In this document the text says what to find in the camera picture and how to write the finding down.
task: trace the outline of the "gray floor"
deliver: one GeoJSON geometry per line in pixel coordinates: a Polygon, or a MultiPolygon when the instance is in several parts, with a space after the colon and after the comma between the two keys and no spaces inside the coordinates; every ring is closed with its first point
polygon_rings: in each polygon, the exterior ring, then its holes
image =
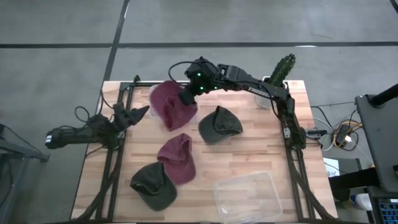
{"type": "MultiPolygon", "coordinates": [[[[123,0],[0,0],[0,44],[111,43],[122,4],[123,0]]],[[[397,41],[397,21],[388,0],[132,0],[121,42],[397,41]]],[[[62,124],[79,126],[73,115],[78,105],[94,112],[109,51],[0,49],[0,123],[51,154],[46,164],[31,161],[14,223],[68,220],[85,146],[50,151],[44,147],[44,136],[62,124]]],[[[119,49],[111,80],[132,80],[134,75],[165,80],[171,64],[201,55],[262,77],[289,53],[297,56],[289,79],[305,80],[312,105],[353,101],[398,81],[398,47],[119,49]]],[[[183,69],[173,71],[177,79],[183,79],[183,69]]],[[[324,107],[333,124],[354,109],[324,107]]],[[[313,113],[323,119],[319,111],[313,113]]],[[[359,135],[360,148],[370,156],[363,132],[359,135]]],[[[358,157],[363,167],[370,165],[358,150],[333,148],[323,155],[358,157]]],[[[363,213],[339,210],[339,215],[366,221],[363,213]]]]}

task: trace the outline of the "plastic container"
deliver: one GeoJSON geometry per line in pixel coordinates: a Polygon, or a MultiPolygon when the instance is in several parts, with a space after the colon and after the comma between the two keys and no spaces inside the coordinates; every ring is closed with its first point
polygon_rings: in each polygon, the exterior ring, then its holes
{"type": "MultiPolygon", "coordinates": [[[[263,77],[262,81],[264,82],[265,80],[267,80],[269,77],[263,77]]],[[[286,82],[283,82],[284,87],[287,88],[287,84],[286,82]]],[[[261,108],[265,108],[265,109],[271,109],[272,105],[271,105],[271,100],[259,95],[256,95],[256,102],[257,105],[260,106],[261,108]]]]}
{"type": "Polygon", "coordinates": [[[214,195],[224,224],[275,222],[282,214],[274,181],[267,172],[219,182],[214,195]]]}
{"type": "Polygon", "coordinates": [[[343,202],[344,207],[346,208],[355,208],[358,210],[372,210],[371,199],[369,198],[369,194],[356,194],[350,195],[349,200],[343,202]]]}
{"type": "MultiPolygon", "coordinates": [[[[152,91],[153,91],[157,86],[158,86],[158,85],[153,85],[153,86],[151,86],[151,87],[149,88],[149,95],[152,93],[152,91]]],[[[155,110],[154,110],[154,107],[153,107],[152,104],[150,103],[150,100],[149,100],[149,110],[150,110],[149,116],[151,116],[151,118],[158,116],[157,113],[156,113],[155,110]]]]}

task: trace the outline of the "cable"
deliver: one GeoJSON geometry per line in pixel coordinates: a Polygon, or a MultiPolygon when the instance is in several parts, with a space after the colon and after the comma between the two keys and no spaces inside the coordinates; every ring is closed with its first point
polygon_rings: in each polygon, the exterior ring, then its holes
{"type": "Polygon", "coordinates": [[[328,126],[328,128],[330,129],[331,132],[333,132],[333,128],[331,127],[331,125],[329,125],[326,121],[319,119],[319,118],[314,118],[317,121],[322,122],[323,124],[325,124],[326,126],[328,126]]]}
{"type": "Polygon", "coordinates": [[[99,92],[99,96],[101,97],[101,104],[99,105],[99,110],[97,114],[101,114],[102,113],[102,107],[104,106],[104,98],[102,97],[101,94],[102,91],[99,92]]]}
{"type": "Polygon", "coordinates": [[[180,86],[182,86],[182,84],[180,84],[180,83],[178,83],[177,81],[175,81],[175,79],[172,77],[171,70],[172,70],[174,67],[176,67],[177,65],[181,65],[181,64],[185,64],[185,63],[194,63],[194,64],[197,64],[197,65],[200,65],[198,62],[182,61],[182,62],[178,62],[178,63],[175,63],[175,64],[173,64],[172,66],[170,66],[169,71],[168,71],[169,78],[170,78],[175,84],[180,85],[180,86]]]}
{"type": "Polygon", "coordinates": [[[100,95],[101,95],[101,97],[102,97],[102,101],[106,104],[106,106],[108,106],[109,108],[111,108],[111,109],[113,110],[113,107],[110,106],[109,103],[105,100],[105,98],[104,98],[104,92],[101,90],[99,93],[100,93],[100,95]]]}
{"type": "Polygon", "coordinates": [[[340,147],[340,149],[342,149],[344,151],[347,151],[347,152],[351,152],[351,151],[353,151],[356,148],[356,146],[357,146],[357,144],[359,142],[359,136],[358,136],[358,133],[353,133],[353,134],[356,135],[356,143],[355,143],[354,147],[352,147],[351,149],[346,149],[344,147],[340,147]]]}
{"type": "Polygon", "coordinates": [[[77,107],[75,108],[75,116],[76,116],[76,118],[77,118],[79,121],[81,121],[81,122],[83,122],[83,123],[87,123],[88,119],[90,118],[90,113],[88,112],[88,110],[87,110],[86,108],[84,108],[84,107],[82,107],[82,106],[77,106],[77,107]],[[87,120],[86,120],[86,121],[83,120],[83,119],[81,119],[81,118],[77,115],[77,109],[79,109],[79,108],[81,108],[82,110],[84,110],[84,111],[86,112],[86,114],[87,114],[87,120]]]}
{"type": "MultiPolygon", "coordinates": [[[[331,131],[331,133],[333,134],[333,128],[332,128],[331,126],[329,126],[329,124],[328,124],[326,121],[324,121],[324,120],[322,120],[322,119],[319,119],[319,118],[314,118],[314,119],[317,120],[317,121],[320,121],[320,122],[324,123],[326,126],[328,126],[328,128],[329,128],[330,131],[331,131]]],[[[327,149],[323,149],[323,147],[321,147],[321,150],[324,151],[324,152],[326,152],[326,151],[329,151],[332,147],[333,147],[333,143],[331,143],[330,146],[329,146],[327,149]]]]}
{"type": "Polygon", "coordinates": [[[324,163],[325,165],[328,165],[328,166],[330,166],[330,167],[332,167],[332,168],[338,170],[338,172],[341,172],[341,173],[343,173],[343,174],[348,174],[347,172],[344,172],[344,171],[342,171],[342,170],[339,170],[339,169],[337,169],[336,167],[334,167],[334,166],[332,166],[332,165],[330,165],[330,164],[327,164],[326,162],[323,162],[323,163],[324,163]]]}
{"type": "Polygon", "coordinates": [[[13,187],[13,185],[14,185],[14,178],[12,177],[12,170],[11,170],[10,158],[7,159],[7,164],[8,164],[8,173],[9,173],[9,176],[10,176],[10,187],[8,188],[8,191],[7,191],[7,193],[6,193],[6,196],[4,196],[3,200],[2,200],[1,203],[0,203],[0,208],[2,207],[2,205],[4,204],[4,202],[7,200],[8,195],[10,194],[11,189],[12,189],[12,187],[13,187]]]}
{"type": "MultiPolygon", "coordinates": [[[[352,142],[353,144],[355,144],[353,141],[352,141],[352,139],[350,138],[350,137],[348,137],[348,138],[345,138],[345,141],[346,142],[352,142]]],[[[368,161],[371,163],[371,164],[373,164],[373,160],[372,159],[370,159],[369,157],[368,157],[368,155],[366,155],[366,153],[360,148],[360,146],[359,145],[357,145],[357,144],[355,144],[356,145],[356,147],[365,155],[365,157],[368,159],[368,161]]]]}
{"type": "Polygon", "coordinates": [[[7,128],[10,132],[12,132],[15,136],[17,136],[20,140],[22,140],[24,143],[28,144],[30,147],[34,148],[36,151],[38,151],[40,154],[43,154],[42,151],[38,150],[36,147],[34,147],[31,143],[26,141],[24,138],[20,137],[15,131],[13,131],[9,126],[6,126],[5,124],[0,124],[3,125],[5,128],[7,128]]]}
{"type": "MultiPolygon", "coordinates": [[[[253,84],[258,85],[258,83],[256,83],[256,82],[251,82],[251,81],[241,81],[241,82],[249,82],[249,83],[253,83],[253,84]]],[[[266,92],[268,93],[268,95],[269,95],[269,99],[270,99],[270,101],[271,101],[272,111],[274,112],[274,115],[278,118],[278,120],[282,123],[282,125],[286,126],[286,124],[282,121],[282,118],[280,118],[280,116],[278,115],[278,113],[276,113],[275,106],[274,106],[274,99],[273,99],[271,93],[269,92],[269,90],[268,90],[266,87],[264,87],[264,86],[262,86],[262,87],[265,89],[265,91],[266,91],[266,92]]]]}
{"type": "Polygon", "coordinates": [[[316,106],[335,106],[335,105],[343,105],[343,104],[348,104],[348,103],[355,103],[355,101],[343,102],[343,103],[331,103],[328,105],[316,105],[316,106]]]}
{"type": "Polygon", "coordinates": [[[100,150],[100,149],[102,149],[102,148],[104,148],[104,146],[101,146],[101,147],[99,147],[99,148],[97,148],[97,149],[92,150],[91,152],[89,152],[89,153],[86,154],[85,158],[87,158],[88,155],[90,155],[90,154],[92,154],[92,153],[94,153],[94,152],[96,152],[96,151],[98,151],[98,150],[100,150]]]}
{"type": "Polygon", "coordinates": [[[210,64],[217,71],[217,73],[219,75],[223,76],[223,74],[218,70],[218,68],[217,68],[217,66],[215,64],[213,64],[213,63],[211,63],[209,61],[204,61],[204,62],[210,64]]]}
{"type": "Polygon", "coordinates": [[[319,107],[319,106],[311,106],[312,108],[316,108],[318,110],[321,111],[321,113],[323,114],[323,117],[325,117],[326,122],[328,123],[329,127],[332,127],[333,125],[331,125],[329,119],[326,117],[326,114],[323,112],[323,110],[319,107]]]}
{"type": "Polygon", "coordinates": [[[314,138],[308,137],[308,136],[306,136],[306,137],[307,137],[307,139],[311,139],[312,141],[316,141],[317,144],[321,145],[321,147],[322,147],[322,143],[320,141],[318,141],[318,140],[316,140],[314,138]]]}
{"type": "MultiPolygon", "coordinates": [[[[337,143],[336,143],[336,139],[337,139],[337,135],[338,135],[337,132],[341,130],[342,125],[347,124],[349,126],[349,129],[344,133],[345,137],[347,137],[351,133],[354,133],[353,128],[355,128],[357,126],[359,126],[359,128],[360,128],[362,126],[361,122],[353,120],[353,115],[355,112],[356,112],[356,109],[350,114],[349,120],[342,120],[339,124],[337,124],[337,128],[333,131],[333,139],[332,139],[333,145],[335,147],[338,147],[338,148],[340,148],[342,150],[346,150],[346,151],[352,151],[355,149],[355,147],[352,149],[345,149],[343,147],[344,141],[342,141],[339,145],[337,145],[337,143]]],[[[357,133],[355,135],[357,137],[356,142],[358,143],[359,135],[357,133]]]]}

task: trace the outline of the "cap brim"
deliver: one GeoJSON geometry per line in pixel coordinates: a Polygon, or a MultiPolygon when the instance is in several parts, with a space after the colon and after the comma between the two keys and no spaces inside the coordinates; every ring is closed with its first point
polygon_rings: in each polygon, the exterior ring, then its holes
{"type": "Polygon", "coordinates": [[[166,174],[170,177],[173,183],[178,185],[188,183],[197,175],[195,163],[191,154],[189,154],[188,162],[184,166],[169,164],[167,162],[163,163],[163,165],[166,174]]]}
{"type": "Polygon", "coordinates": [[[162,191],[153,196],[145,195],[138,192],[141,199],[148,205],[153,211],[159,212],[170,206],[177,198],[177,189],[173,182],[165,176],[165,185],[162,191]]]}
{"type": "Polygon", "coordinates": [[[214,129],[213,117],[215,114],[215,112],[212,112],[199,122],[199,134],[208,144],[217,143],[229,136],[228,134],[221,134],[214,129]]]}

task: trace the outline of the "wooden table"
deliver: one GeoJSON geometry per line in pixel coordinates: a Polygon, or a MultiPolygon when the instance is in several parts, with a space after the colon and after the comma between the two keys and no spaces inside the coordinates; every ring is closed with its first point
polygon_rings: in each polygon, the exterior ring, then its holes
{"type": "MultiPolygon", "coordinates": [[[[104,83],[104,97],[109,103],[116,102],[119,84],[120,82],[104,83]]],[[[313,128],[314,122],[304,82],[289,81],[289,87],[296,102],[295,112],[300,125],[313,128]]],[[[148,105],[148,92],[148,87],[135,87],[132,107],[148,105]]],[[[283,214],[278,221],[297,221],[282,130],[272,110],[260,109],[255,96],[245,91],[212,91],[197,97],[197,102],[197,120],[190,121],[180,129],[168,132],[158,117],[153,118],[147,112],[141,122],[127,130],[114,221],[219,222],[213,195],[215,184],[221,180],[260,171],[270,173],[274,180],[283,208],[283,214]],[[209,146],[199,135],[198,122],[218,105],[229,109],[240,119],[244,132],[220,144],[209,146]],[[141,167],[156,162],[156,155],[163,144],[180,133],[186,133],[193,139],[192,149],[197,176],[193,181],[177,186],[178,197],[169,208],[154,212],[130,188],[130,180],[141,167]]],[[[112,112],[104,105],[105,116],[111,116],[112,112]]],[[[98,146],[91,144],[88,151],[98,146]]],[[[326,210],[337,217],[319,146],[308,144],[303,153],[311,190],[326,210]]],[[[106,150],[103,149],[85,160],[72,218],[79,216],[98,193],[105,157],[106,150]]],[[[304,214],[307,214],[303,193],[301,201],[304,214]]],[[[104,211],[108,211],[107,202],[104,211]]]]}

